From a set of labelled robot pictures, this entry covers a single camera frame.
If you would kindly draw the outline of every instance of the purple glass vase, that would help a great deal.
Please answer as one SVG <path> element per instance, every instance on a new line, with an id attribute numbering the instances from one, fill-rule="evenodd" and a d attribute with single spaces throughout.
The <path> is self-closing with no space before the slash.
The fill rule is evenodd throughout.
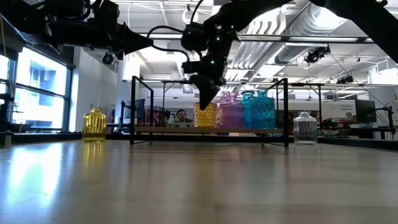
<path id="1" fill-rule="evenodd" d="M 222 128 L 243 128 L 243 105 L 236 100 L 237 93 L 228 93 L 227 104 L 220 105 Z"/>

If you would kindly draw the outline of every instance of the black metal rack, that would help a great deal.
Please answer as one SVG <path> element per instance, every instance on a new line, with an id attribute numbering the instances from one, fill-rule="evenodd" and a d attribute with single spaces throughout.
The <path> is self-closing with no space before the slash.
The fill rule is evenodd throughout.
<path id="1" fill-rule="evenodd" d="M 131 104 L 135 104 L 135 99 L 136 99 L 136 82 L 139 82 L 140 84 L 143 84 L 148 90 L 150 90 L 150 108 L 151 108 L 151 114 L 153 113 L 153 104 L 154 104 L 154 94 L 153 90 L 147 86 L 141 79 L 138 77 L 133 77 L 132 82 L 131 82 Z M 163 89 L 163 109 L 164 109 L 164 99 L 165 99 L 165 92 L 166 92 L 166 84 L 167 83 L 179 83 L 179 84 L 191 84 L 189 81 L 182 80 L 182 81 L 163 81 L 164 84 L 164 89 Z M 154 132 L 161 133 L 160 131 L 156 131 L 155 128 L 153 129 L 142 129 L 144 130 L 143 132 L 149 133 L 149 135 L 145 134 L 137 134 L 136 130 L 140 131 L 139 127 L 135 127 L 134 121 L 131 121 L 130 125 L 130 143 L 134 144 L 134 141 L 211 141 L 211 142 L 263 142 L 263 143 L 283 143 L 284 147 L 289 146 L 289 142 L 291 139 L 289 139 L 289 124 L 288 124 L 288 111 L 289 111 L 289 102 L 288 102 L 288 79 L 283 78 L 277 83 L 273 84 L 270 86 L 268 89 L 274 88 L 275 86 L 278 87 L 279 85 L 283 86 L 283 91 L 284 91 L 284 128 L 283 128 L 283 135 L 282 136 L 275 136 L 275 137 L 267 137 L 265 134 L 260 134 L 258 137 L 247 137 L 247 136 L 205 136 L 205 132 L 202 133 L 202 135 L 189 135 L 189 136 L 179 136 L 179 135 L 162 135 L 162 134 L 153 134 Z M 150 121 L 150 127 L 153 127 L 153 117 L 151 116 L 151 121 Z M 219 130 L 218 133 L 222 133 L 223 129 L 217 129 Z"/>

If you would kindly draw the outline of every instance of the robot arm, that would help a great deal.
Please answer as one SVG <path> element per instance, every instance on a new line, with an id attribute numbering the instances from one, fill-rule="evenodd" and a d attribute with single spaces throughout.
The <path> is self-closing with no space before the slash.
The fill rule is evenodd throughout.
<path id="1" fill-rule="evenodd" d="M 198 62 L 185 62 L 185 73 L 200 91 L 200 108 L 205 109 L 225 84 L 224 70 L 232 41 L 238 32 L 257 16 L 282 6 L 290 0 L 234 0 L 203 24 L 192 22 L 183 32 L 181 45 L 186 50 L 207 50 Z M 395 39 L 398 21 L 383 8 L 386 0 L 310 0 L 312 3 L 351 19 L 391 59 L 398 62 Z M 84 21 L 90 11 L 94 18 Z M 32 44 L 47 44 L 55 50 L 58 45 L 77 45 L 92 49 L 108 49 L 118 57 L 149 47 L 153 41 L 118 24 L 118 5 L 110 0 L 44 0 L 29 5 L 23 0 L 0 0 L 0 15 L 21 37 Z"/>
<path id="2" fill-rule="evenodd" d="M 90 12 L 94 18 L 88 18 Z M 117 57 L 149 47 L 149 40 L 126 24 L 118 24 L 118 5 L 110 0 L 44 0 L 30 5 L 23 0 L 2 0 L 0 15 L 28 43 L 107 49 Z"/>
<path id="3" fill-rule="evenodd" d="M 398 21 L 375 0 L 310 0 L 326 7 L 337 16 L 351 19 L 393 60 L 398 62 Z M 201 24 L 187 25 L 181 45 L 186 50 L 200 52 L 208 50 L 199 62 L 185 62 L 185 73 L 192 75 L 190 81 L 200 91 L 200 108 L 205 109 L 225 84 L 224 69 L 233 40 L 239 40 L 237 32 L 262 13 L 288 3 L 288 0 L 233 1 L 221 7 L 220 11 Z"/>

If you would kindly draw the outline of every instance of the computer screen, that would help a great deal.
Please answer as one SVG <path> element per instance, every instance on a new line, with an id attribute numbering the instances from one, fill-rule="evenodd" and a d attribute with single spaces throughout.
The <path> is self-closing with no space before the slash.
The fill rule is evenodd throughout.
<path id="1" fill-rule="evenodd" d="M 131 110 L 134 110 L 134 117 L 135 118 L 143 118 L 144 117 L 144 107 L 145 107 L 145 99 L 140 99 L 136 100 L 135 107 L 131 108 Z M 125 117 L 124 118 L 131 118 L 131 110 L 130 109 L 125 109 Z"/>
<path id="2" fill-rule="evenodd" d="M 355 100 L 356 122 L 370 123 L 377 122 L 376 105 L 374 101 Z"/>

